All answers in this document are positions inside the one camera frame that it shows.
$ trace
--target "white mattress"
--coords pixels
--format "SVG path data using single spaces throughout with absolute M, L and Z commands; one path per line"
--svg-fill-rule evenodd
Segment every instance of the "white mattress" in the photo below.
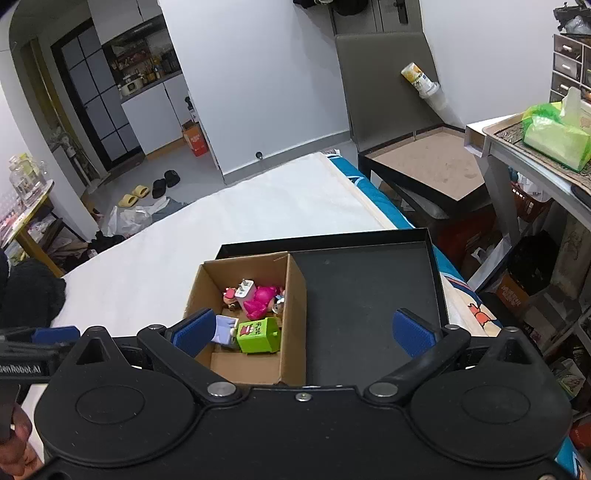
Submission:
M 183 319 L 199 265 L 223 244 L 395 228 L 363 198 L 324 155 L 293 160 L 192 203 L 67 274 L 53 326 L 103 325 L 112 336 L 171 326 Z

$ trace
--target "black slipper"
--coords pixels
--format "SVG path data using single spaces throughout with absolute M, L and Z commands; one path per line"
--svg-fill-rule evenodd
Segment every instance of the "black slipper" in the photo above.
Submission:
M 181 177 L 178 176 L 174 170 L 167 170 L 164 172 L 164 178 L 166 180 L 166 186 L 168 188 L 174 187 L 178 182 L 181 181 Z
M 152 184 L 152 197 L 155 199 L 159 199 L 165 193 L 166 193 L 166 180 L 164 180 L 164 179 L 154 180 L 154 183 Z

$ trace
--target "human hand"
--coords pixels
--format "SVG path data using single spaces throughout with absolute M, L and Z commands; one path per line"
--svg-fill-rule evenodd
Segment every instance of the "human hand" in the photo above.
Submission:
M 26 478 L 40 468 L 41 461 L 28 444 L 33 430 L 31 420 L 18 404 L 14 405 L 12 423 L 14 430 L 10 432 L 10 438 L 0 445 L 0 468 L 8 475 Z

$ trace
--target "bed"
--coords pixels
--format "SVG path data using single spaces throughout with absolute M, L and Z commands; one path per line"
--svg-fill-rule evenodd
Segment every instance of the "bed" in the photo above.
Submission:
M 223 244 L 401 228 L 413 226 L 351 163 L 307 155 L 202 198 L 68 273 L 53 326 L 102 325 L 112 336 L 171 326 L 183 318 L 199 265 Z M 450 323 L 496 335 L 492 313 L 440 251 L 436 258 Z M 23 404 L 31 418 L 43 390 L 32 386 Z M 36 431 L 31 444 L 43 451 Z

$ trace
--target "toy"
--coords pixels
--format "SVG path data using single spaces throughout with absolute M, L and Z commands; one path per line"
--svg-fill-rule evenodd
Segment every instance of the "toy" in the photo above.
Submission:
M 237 326 L 238 319 L 226 317 L 225 315 L 216 315 L 216 333 L 213 335 L 212 342 L 236 348 Z
M 242 309 L 249 320 L 260 320 L 270 312 L 275 304 L 275 296 L 280 293 L 277 287 L 257 287 L 252 300 L 243 303 Z
M 285 292 L 281 292 L 279 295 L 275 295 L 274 305 L 271 307 L 271 311 L 275 315 L 281 315 L 283 313 L 283 307 L 285 307 Z
M 244 310 L 244 302 L 247 300 L 252 300 L 255 296 L 255 291 L 256 287 L 254 281 L 243 278 L 235 293 L 236 300 L 240 304 L 240 308 L 242 308 L 242 310 Z
M 237 299 L 236 299 L 236 289 L 235 288 L 226 288 L 226 291 L 223 294 L 223 302 L 226 304 L 226 307 L 230 311 L 238 310 L 240 306 Z
M 244 353 L 274 353 L 281 345 L 281 331 L 277 318 L 267 317 L 238 326 L 236 340 Z

